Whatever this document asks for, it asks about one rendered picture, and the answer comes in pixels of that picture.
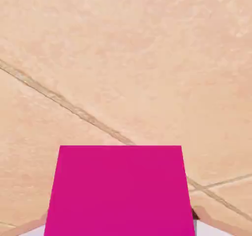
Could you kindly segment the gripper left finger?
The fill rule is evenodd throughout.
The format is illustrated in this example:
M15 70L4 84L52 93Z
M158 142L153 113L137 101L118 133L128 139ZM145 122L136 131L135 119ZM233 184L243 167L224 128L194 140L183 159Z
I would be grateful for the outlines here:
M45 225L34 228L30 231L19 234L19 236L44 236Z

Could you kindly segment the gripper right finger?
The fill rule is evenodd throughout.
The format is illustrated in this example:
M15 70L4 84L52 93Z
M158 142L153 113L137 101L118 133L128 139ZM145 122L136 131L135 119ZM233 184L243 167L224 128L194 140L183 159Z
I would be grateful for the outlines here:
M192 209L195 236L229 236L229 233L202 222Z

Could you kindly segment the small magenta cube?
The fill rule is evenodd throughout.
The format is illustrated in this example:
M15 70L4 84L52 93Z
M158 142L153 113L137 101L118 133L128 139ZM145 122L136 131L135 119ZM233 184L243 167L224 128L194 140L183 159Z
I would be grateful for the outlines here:
M182 148L62 145L44 236L195 236Z

